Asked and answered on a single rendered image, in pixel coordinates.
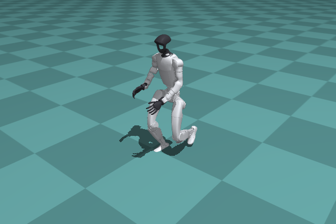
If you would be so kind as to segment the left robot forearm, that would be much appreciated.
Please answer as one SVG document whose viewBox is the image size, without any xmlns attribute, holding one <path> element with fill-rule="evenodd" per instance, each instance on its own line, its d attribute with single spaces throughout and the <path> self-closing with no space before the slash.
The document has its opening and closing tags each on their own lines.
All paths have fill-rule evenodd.
<svg viewBox="0 0 336 224">
<path fill-rule="evenodd" d="M 166 94 L 164 96 L 164 98 L 162 99 L 162 101 L 165 103 L 169 100 L 171 100 L 171 98 L 177 94 L 181 88 L 182 84 L 180 82 L 177 82 L 174 87 L 171 87 L 170 91 L 168 92 L 168 94 Z"/>
</svg>

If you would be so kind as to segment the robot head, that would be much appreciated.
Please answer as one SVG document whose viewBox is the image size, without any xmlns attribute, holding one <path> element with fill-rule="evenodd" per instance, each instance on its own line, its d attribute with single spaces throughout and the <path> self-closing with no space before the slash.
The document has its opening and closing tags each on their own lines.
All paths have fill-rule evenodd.
<svg viewBox="0 0 336 224">
<path fill-rule="evenodd" d="M 166 54 L 170 54 L 170 55 L 173 54 L 169 51 L 169 49 L 166 49 L 166 44 L 168 44 L 170 41 L 171 41 L 171 38 L 168 35 L 165 35 L 165 34 L 159 35 L 154 41 L 157 45 L 158 51 L 160 53 L 162 53 L 161 57 L 163 57 L 163 58 L 169 56 L 169 55 L 166 56 Z M 163 49 L 160 49 L 159 45 L 163 46 Z"/>
</svg>

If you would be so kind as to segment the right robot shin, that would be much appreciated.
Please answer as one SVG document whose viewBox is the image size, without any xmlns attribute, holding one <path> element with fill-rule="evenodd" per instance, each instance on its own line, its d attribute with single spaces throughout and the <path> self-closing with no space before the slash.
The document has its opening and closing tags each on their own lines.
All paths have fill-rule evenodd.
<svg viewBox="0 0 336 224">
<path fill-rule="evenodd" d="M 163 138 L 163 134 L 162 134 L 162 132 L 161 132 L 161 129 L 158 127 L 155 131 L 153 131 L 153 130 L 150 130 L 150 129 L 147 129 L 150 133 L 151 133 L 151 135 L 160 143 L 160 144 L 164 144 L 163 146 L 165 146 L 166 145 L 166 142 L 165 142 L 165 140 L 164 140 L 164 138 Z"/>
</svg>

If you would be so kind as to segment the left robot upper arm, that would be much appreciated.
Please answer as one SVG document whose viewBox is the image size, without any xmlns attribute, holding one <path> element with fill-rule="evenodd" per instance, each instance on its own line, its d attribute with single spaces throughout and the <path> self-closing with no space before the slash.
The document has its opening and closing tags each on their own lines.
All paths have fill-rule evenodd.
<svg viewBox="0 0 336 224">
<path fill-rule="evenodd" d="M 172 65 L 175 69 L 175 76 L 177 78 L 177 81 L 174 82 L 174 85 L 177 82 L 180 82 L 183 86 L 183 61 L 179 58 L 173 58 L 172 59 Z"/>
</svg>

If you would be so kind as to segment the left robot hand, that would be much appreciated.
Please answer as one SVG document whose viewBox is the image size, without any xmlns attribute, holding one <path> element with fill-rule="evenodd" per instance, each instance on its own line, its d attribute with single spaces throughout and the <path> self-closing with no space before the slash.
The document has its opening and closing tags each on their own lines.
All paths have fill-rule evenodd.
<svg viewBox="0 0 336 224">
<path fill-rule="evenodd" d="M 151 111 L 151 112 L 149 112 L 149 113 L 152 113 L 151 115 L 153 115 L 153 114 L 155 114 L 160 108 L 161 108 L 161 106 L 162 105 L 164 105 L 165 103 L 162 101 L 162 99 L 163 99 L 164 97 L 161 97 L 158 101 L 153 101 L 153 102 L 149 102 L 148 104 L 151 104 L 151 103 L 153 103 L 153 105 L 151 105 L 150 107 L 148 107 L 148 108 L 146 108 L 146 109 L 149 109 L 149 108 L 151 108 L 151 109 L 149 109 L 149 110 L 147 110 L 147 112 L 149 112 L 149 111 Z M 155 109 L 154 109 L 155 108 Z M 154 109 L 154 110 L 153 110 Z M 155 111 L 156 110 L 156 111 Z M 155 111 L 155 112 L 154 112 Z"/>
</svg>

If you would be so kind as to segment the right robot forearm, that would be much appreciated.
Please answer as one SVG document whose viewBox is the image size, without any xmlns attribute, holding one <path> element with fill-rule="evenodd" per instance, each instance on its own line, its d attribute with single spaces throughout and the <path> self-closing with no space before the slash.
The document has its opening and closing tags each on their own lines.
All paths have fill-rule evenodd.
<svg viewBox="0 0 336 224">
<path fill-rule="evenodd" d="M 151 68 L 150 68 L 150 70 L 151 70 Z M 144 89 L 148 88 L 148 86 L 150 85 L 150 83 L 151 83 L 151 81 L 152 81 L 153 78 L 154 78 L 153 73 L 150 73 L 150 71 L 149 71 L 148 76 L 146 77 L 145 82 L 144 82 L 144 83 L 147 83 L 148 85 L 145 86 Z"/>
</svg>

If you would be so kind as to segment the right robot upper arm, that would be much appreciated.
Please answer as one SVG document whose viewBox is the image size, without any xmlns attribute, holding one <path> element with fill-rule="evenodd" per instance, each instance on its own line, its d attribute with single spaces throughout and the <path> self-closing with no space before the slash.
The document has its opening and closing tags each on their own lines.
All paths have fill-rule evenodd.
<svg viewBox="0 0 336 224">
<path fill-rule="evenodd" d="M 153 73 L 153 74 L 156 74 L 158 72 L 158 67 L 157 67 L 157 63 L 156 63 L 156 56 L 158 54 L 159 54 L 159 52 L 152 56 L 152 68 L 151 68 L 150 72 Z"/>
</svg>

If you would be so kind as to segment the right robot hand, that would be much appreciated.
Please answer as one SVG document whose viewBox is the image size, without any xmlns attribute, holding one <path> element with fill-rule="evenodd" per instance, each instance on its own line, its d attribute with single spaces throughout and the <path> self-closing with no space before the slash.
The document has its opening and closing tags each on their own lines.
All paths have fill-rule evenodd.
<svg viewBox="0 0 336 224">
<path fill-rule="evenodd" d="M 137 93 L 139 93 L 141 90 L 145 90 L 144 87 L 147 86 L 147 85 L 148 85 L 147 83 L 141 84 L 139 87 L 137 87 L 135 90 L 133 90 L 133 93 L 132 93 L 133 98 L 135 99 L 134 96 L 135 96 Z"/>
</svg>

